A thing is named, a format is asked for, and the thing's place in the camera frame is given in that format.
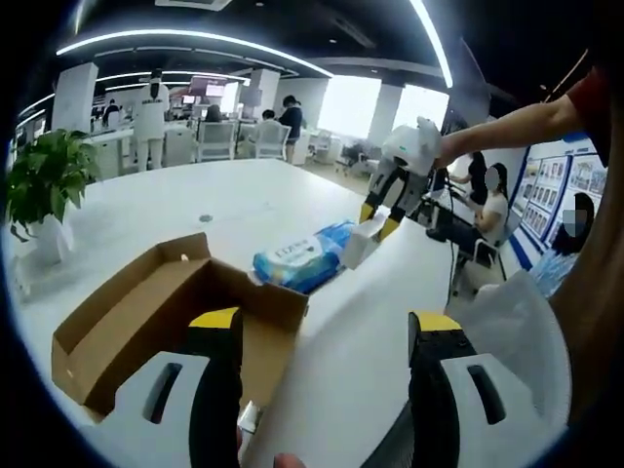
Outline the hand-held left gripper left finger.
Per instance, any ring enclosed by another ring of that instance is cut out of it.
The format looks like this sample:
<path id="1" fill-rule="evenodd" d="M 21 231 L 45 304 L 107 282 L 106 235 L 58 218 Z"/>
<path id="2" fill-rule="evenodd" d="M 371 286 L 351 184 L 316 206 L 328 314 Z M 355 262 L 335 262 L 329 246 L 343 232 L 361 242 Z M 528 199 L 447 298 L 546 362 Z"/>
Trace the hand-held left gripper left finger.
<path id="1" fill-rule="evenodd" d="M 242 397 L 243 314 L 192 320 L 175 352 L 154 355 L 117 390 L 97 425 L 114 467 L 236 467 Z"/>

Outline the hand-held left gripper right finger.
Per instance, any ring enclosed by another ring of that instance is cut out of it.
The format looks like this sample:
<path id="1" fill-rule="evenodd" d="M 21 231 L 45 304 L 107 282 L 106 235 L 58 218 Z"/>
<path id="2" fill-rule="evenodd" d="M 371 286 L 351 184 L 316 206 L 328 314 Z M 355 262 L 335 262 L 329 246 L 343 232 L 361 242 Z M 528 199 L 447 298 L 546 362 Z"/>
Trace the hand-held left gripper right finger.
<path id="1" fill-rule="evenodd" d="M 527 467 L 551 441 L 529 388 L 452 318 L 409 312 L 415 467 Z"/>

